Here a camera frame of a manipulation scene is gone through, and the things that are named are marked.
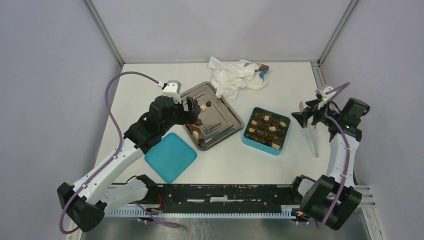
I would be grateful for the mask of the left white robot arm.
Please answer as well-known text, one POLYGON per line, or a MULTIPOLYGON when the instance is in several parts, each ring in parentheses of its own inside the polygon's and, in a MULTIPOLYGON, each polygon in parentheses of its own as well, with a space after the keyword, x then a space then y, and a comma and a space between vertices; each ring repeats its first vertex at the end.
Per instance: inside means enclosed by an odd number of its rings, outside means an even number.
POLYGON ((57 188, 62 212, 59 230, 67 235, 94 229, 105 214, 126 204, 142 200, 153 203, 157 190, 148 177, 138 177, 129 183, 110 189, 110 185, 135 161, 143 157, 175 125, 195 124, 200 114, 197 100, 188 96, 176 102, 168 96, 158 96, 127 131, 118 132, 119 144, 103 161, 73 184, 62 183, 57 188))

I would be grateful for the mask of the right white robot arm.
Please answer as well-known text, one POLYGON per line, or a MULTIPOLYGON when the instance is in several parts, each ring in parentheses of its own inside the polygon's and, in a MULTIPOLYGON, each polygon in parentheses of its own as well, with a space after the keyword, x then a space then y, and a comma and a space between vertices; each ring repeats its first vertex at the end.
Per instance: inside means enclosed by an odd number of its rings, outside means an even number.
POLYGON ((297 176, 289 189, 289 199, 300 204, 300 211, 327 226, 339 230, 362 201, 355 190, 354 162, 356 150, 362 140, 358 128, 361 118, 371 107, 356 98, 350 98, 343 109, 331 109, 332 101, 315 99, 305 103, 305 108, 291 115, 301 127, 322 123, 328 128, 330 158, 326 173, 317 180, 305 175, 297 176))

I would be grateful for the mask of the teal chocolate box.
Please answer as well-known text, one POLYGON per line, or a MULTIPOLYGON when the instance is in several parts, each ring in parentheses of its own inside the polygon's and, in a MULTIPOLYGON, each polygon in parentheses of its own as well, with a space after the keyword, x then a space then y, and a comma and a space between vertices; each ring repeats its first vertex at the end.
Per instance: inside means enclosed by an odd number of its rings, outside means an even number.
POLYGON ((249 147, 278 156, 283 150, 290 125, 289 117, 254 107, 242 134, 242 142, 249 147), (264 121, 265 116, 269 116, 269 121, 264 121), (279 122, 285 122, 287 127, 281 127, 279 122), (270 127, 276 127, 276 131, 270 132, 270 127))

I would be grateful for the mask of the steel tongs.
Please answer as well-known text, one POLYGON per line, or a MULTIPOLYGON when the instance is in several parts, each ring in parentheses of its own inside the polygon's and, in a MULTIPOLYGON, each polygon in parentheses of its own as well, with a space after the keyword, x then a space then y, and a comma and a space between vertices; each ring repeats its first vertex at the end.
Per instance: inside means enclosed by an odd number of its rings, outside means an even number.
POLYGON ((317 158, 319 156, 319 148, 318 148, 318 133, 316 129, 316 125, 312 125, 313 115, 311 115, 311 108, 304 105, 303 101, 300 101, 299 104, 300 110, 300 125, 306 131, 306 139, 308 140, 312 156, 317 158))

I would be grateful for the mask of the teal box lid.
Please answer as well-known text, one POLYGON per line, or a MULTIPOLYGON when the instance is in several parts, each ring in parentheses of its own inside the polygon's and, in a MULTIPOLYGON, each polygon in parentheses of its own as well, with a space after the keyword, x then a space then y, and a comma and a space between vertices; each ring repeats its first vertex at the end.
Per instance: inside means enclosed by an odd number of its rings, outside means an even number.
POLYGON ((173 183, 196 158, 196 151, 174 132, 163 137, 144 157, 167 184, 173 183))

